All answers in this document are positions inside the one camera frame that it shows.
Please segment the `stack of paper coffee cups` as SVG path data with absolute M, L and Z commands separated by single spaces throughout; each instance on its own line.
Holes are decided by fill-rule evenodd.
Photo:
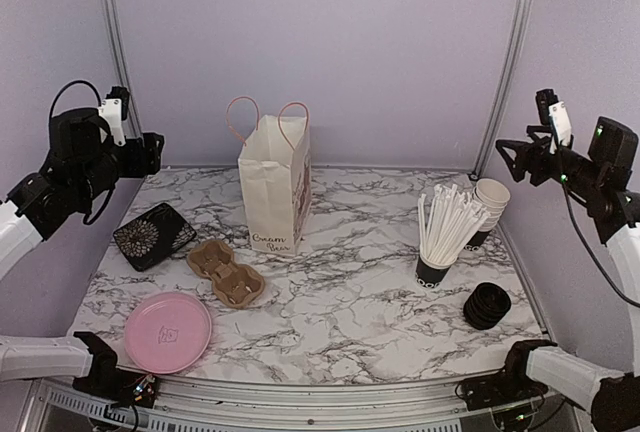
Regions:
M 503 183 L 482 178 L 476 182 L 473 197 L 486 208 L 489 217 L 465 245 L 467 251 L 476 251 L 485 242 L 506 209 L 511 193 Z

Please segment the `stack of black cup lids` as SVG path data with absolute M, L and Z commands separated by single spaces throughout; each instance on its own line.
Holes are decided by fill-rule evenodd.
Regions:
M 463 306 L 466 322 L 477 330 L 495 327 L 511 309 L 511 299 L 500 286 L 483 282 L 477 285 Z

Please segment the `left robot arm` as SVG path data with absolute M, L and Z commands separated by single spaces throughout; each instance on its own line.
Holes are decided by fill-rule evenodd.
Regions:
M 1 272 L 7 274 L 74 214 L 86 226 L 102 215 L 93 202 L 109 201 L 117 182 L 156 174 L 164 138 L 124 131 L 130 93 L 115 86 L 94 107 L 48 116 L 49 151 L 41 168 L 27 175 L 1 204 Z M 92 333 L 60 338 L 1 339 L 3 381 L 44 377 L 87 379 L 106 397 L 125 390 L 117 353 Z

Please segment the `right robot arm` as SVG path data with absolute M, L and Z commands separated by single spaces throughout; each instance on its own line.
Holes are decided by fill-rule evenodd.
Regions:
M 638 146 L 631 129 L 601 117 L 587 155 L 572 148 L 571 129 L 555 118 L 527 129 L 528 141 L 500 139 L 496 148 L 516 181 L 537 186 L 557 181 L 567 199 L 578 197 L 593 219 L 621 282 L 613 287 L 630 310 L 632 337 L 639 337 L 639 195 L 627 188 Z M 545 385 L 587 412 L 597 431 L 630 431 L 639 425 L 639 371 L 597 366 L 550 341 L 513 346 L 495 382 L 506 400 L 533 384 Z

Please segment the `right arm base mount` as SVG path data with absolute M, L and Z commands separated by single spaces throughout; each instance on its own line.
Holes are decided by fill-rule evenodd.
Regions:
M 455 389 L 456 396 L 465 402 L 468 411 L 542 398 L 548 391 L 542 383 L 508 377 L 502 372 L 464 379 Z

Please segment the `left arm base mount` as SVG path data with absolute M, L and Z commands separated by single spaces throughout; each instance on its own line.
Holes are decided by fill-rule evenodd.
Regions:
M 153 374 L 119 368 L 116 352 L 92 332 L 77 331 L 73 337 L 84 343 L 92 358 L 88 374 L 73 379 L 72 387 L 75 390 L 109 399 L 116 406 L 153 407 L 158 384 Z

